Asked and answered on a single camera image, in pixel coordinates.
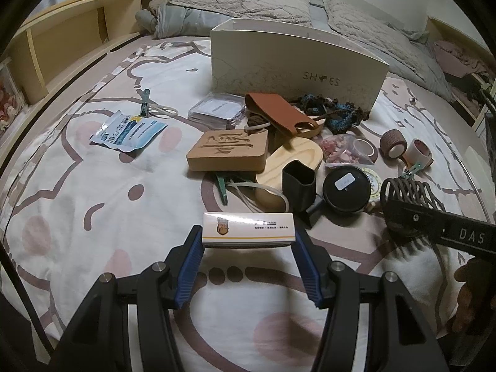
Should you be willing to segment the brown claw hair clip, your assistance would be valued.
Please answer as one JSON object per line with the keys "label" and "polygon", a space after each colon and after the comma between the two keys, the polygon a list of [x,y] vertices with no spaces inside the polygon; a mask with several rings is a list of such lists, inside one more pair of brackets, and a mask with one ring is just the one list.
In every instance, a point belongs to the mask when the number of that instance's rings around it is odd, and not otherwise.
{"label": "brown claw hair clip", "polygon": [[390,235],[404,241],[420,238],[423,235],[419,229],[409,227],[406,222],[400,220],[398,211],[404,204],[445,212],[444,204],[433,193],[428,183],[401,177],[384,180],[380,192],[383,216]]}

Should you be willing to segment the small white cardboard box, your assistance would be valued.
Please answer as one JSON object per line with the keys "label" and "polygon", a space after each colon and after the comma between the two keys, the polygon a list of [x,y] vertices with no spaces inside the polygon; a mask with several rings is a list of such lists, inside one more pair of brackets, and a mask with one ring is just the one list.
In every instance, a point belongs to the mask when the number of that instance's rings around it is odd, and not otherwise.
{"label": "small white cardboard box", "polygon": [[290,212],[205,212],[205,247],[249,249],[291,245],[296,240]]}

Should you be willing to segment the blue white medicine sachet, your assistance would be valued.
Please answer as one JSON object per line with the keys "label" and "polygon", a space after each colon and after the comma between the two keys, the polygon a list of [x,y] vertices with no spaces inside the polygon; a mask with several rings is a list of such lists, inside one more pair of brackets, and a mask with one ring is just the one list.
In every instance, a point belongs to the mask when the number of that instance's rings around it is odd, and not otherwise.
{"label": "blue white medicine sachet", "polygon": [[118,110],[90,138],[90,142],[123,153],[144,149],[167,125],[151,117],[125,115]]}

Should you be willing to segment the pink tape roll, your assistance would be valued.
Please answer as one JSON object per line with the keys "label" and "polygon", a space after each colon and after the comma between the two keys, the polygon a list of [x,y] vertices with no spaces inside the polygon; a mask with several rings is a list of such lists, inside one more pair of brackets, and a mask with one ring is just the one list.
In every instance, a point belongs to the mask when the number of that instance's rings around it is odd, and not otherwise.
{"label": "pink tape roll", "polygon": [[410,168],[417,164],[426,169],[433,163],[430,148],[420,139],[413,139],[403,154],[407,166]]}

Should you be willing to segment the brown tape roll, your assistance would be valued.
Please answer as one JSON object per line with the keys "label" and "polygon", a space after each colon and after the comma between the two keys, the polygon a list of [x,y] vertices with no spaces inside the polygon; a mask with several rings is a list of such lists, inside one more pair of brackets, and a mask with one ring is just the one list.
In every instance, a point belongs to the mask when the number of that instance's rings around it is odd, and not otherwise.
{"label": "brown tape roll", "polygon": [[398,129],[390,129],[382,135],[379,149],[384,158],[396,160],[406,151],[408,144],[404,135]]}

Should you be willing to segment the black plastic cup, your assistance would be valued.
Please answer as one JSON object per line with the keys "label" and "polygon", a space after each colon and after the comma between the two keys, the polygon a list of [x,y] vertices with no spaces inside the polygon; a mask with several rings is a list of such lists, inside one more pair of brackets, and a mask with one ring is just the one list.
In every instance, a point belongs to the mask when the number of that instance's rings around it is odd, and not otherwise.
{"label": "black plastic cup", "polygon": [[293,212],[306,211],[316,197],[315,171],[299,160],[293,160],[282,169],[282,193]]}

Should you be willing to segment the bag of pink beads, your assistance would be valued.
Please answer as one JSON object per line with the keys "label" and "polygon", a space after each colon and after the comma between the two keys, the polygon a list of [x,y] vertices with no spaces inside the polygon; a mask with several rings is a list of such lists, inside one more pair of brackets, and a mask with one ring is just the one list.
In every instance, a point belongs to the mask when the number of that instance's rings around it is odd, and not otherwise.
{"label": "bag of pink beads", "polygon": [[353,135],[333,135],[319,143],[325,166],[372,166],[378,159],[378,149],[367,139]]}

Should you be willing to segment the dark crochet yarn piece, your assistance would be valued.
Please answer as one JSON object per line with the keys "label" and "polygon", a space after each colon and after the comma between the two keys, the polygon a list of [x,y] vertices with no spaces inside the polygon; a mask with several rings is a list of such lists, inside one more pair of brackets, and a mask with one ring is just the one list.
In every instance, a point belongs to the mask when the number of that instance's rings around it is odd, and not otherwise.
{"label": "dark crochet yarn piece", "polygon": [[324,125],[333,135],[345,134],[370,117],[369,111],[352,102],[340,103],[337,98],[322,95],[306,94],[291,104],[309,117],[324,120]]}

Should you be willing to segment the carved wooden block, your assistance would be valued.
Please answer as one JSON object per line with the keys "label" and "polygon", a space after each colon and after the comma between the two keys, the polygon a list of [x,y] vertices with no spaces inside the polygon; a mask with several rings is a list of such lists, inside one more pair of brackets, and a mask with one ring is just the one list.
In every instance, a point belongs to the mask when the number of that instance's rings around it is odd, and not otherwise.
{"label": "carved wooden block", "polygon": [[187,153],[191,171],[264,171],[268,131],[247,133],[241,129],[205,132]]}

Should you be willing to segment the white rubber band loop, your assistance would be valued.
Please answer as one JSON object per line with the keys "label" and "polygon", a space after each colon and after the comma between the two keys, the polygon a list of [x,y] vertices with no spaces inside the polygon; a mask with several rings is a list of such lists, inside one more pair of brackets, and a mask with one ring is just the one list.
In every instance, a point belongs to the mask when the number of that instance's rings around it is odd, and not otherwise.
{"label": "white rubber band loop", "polygon": [[155,117],[160,117],[160,118],[172,118],[172,117],[177,117],[179,115],[177,109],[168,107],[168,106],[162,106],[157,103],[150,103],[149,104],[149,115],[150,116],[155,116]]}

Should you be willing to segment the clear plastic card case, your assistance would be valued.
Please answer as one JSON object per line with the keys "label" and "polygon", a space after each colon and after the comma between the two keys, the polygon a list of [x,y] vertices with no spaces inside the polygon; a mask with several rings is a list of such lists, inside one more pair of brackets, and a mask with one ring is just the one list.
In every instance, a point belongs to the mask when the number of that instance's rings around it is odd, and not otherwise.
{"label": "clear plastic card case", "polygon": [[234,129],[245,115],[245,99],[238,95],[209,93],[189,109],[188,119],[210,129]]}

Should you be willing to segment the green plastic clothespin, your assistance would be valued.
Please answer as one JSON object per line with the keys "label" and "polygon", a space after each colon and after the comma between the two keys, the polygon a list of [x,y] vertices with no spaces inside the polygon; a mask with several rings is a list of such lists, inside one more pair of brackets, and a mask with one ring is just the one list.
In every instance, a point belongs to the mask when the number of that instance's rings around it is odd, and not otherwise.
{"label": "green plastic clothespin", "polygon": [[138,93],[141,97],[141,106],[140,106],[139,115],[141,117],[148,117],[149,109],[150,109],[150,90],[149,89],[138,90]]}

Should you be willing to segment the white shoe box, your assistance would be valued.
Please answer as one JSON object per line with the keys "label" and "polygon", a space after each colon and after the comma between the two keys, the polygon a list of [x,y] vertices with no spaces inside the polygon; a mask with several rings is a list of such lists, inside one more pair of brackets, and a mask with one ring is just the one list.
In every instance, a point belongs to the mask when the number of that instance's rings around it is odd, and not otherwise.
{"label": "white shoe box", "polygon": [[216,91],[306,94],[372,109],[388,63],[346,37],[296,24],[230,19],[210,33]]}

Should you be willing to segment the wooden bedside shelf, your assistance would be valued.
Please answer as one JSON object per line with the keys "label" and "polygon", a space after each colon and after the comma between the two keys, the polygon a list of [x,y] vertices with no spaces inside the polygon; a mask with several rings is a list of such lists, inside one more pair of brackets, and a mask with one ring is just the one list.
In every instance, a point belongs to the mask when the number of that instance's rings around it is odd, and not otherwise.
{"label": "wooden bedside shelf", "polygon": [[150,1],[67,0],[23,22],[6,54],[27,108],[1,137],[1,161],[57,93],[110,51],[138,38],[135,14]]}

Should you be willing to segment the grey beige quilt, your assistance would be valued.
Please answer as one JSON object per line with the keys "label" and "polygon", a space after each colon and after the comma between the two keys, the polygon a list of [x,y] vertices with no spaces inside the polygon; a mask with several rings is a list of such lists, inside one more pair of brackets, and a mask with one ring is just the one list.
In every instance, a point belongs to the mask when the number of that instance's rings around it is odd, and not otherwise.
{"label": "grey beige quilt", "polygon": [[342,0],[152,0],[135,19],[156,39],[208,37],[232,18],[274,20],[345,36],[385,60],[392,74],[451,102],[450,84],[426,31],[402,29]]}

